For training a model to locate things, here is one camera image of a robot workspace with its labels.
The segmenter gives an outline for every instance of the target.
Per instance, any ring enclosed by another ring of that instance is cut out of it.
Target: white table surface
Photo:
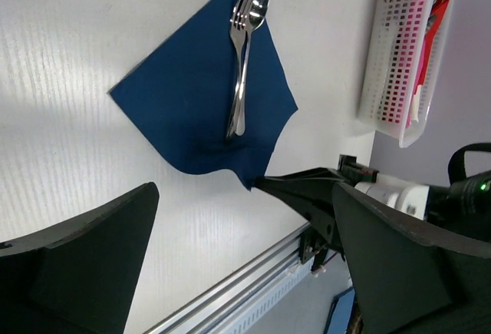
[[[174,170],[107,91],[207,0],[0,0],[0,241],[145,182],[159,210],[127,333],[142,333],[304,223],[228,170]],[[369,161],[358,102],[374,0],[271,0],[299,111],[267,174]]]

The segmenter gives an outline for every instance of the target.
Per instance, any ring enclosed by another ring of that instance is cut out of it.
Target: spoon
[[[246,131],[246,75],[247,64],[249,61],[249,50],[251,48],[252,33],[261,27],[268,11],[269,0],[250,0],[250,6],[246,10],[245,32],[247,35],[247,45],[245,47],[244,65],[242,66],[242,78],[239,88],[239,119],[237,121],[236,134],[242,136]]]

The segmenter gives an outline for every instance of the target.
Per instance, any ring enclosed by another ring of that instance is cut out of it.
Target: blue object
[[[350,288],[332,300],[331,312],[325,334],[345,334],[351,318],[354,303],[354,289]]]
[[[110,95],[177,170],[207,174],[230,169],[250,189],[254,179],[264,175],[297,106],[265,22],[252,36],[245,133],[225,142],[236,82],[229,37],[236,2],[211,0]]]

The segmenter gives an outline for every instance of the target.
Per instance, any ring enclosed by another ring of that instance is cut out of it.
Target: basket
[[[411,98],[433,0],[377,0],[358,118],[407,147],[426,126],[445,45],[450,12],[433,40],[423,86],[419,121],[407,127]]]

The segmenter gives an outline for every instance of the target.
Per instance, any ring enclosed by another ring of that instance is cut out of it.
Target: spoon handle
[[[239,120],[237,121],[236,134],[242,136],[246,131],[246,78],[247,64],[249,63],[249,50],[251,49],[251,34],[247,34],[247,45],[245,47],[244,65],[242,66],[242,74],[239,87]]]

